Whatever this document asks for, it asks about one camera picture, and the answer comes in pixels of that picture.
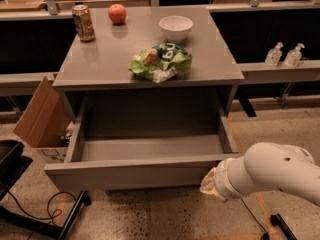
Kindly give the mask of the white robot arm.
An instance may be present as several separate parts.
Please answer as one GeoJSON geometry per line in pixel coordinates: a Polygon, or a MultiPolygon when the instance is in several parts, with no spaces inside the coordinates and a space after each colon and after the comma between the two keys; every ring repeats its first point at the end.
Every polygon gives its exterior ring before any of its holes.
{"type": "Polygon", "coordinates": [[[222,200],[277,190],[320,205],[320,167],[304,148],[271,142],[252,145],[243,156],[213,167],[200,185],[222,200]]]}

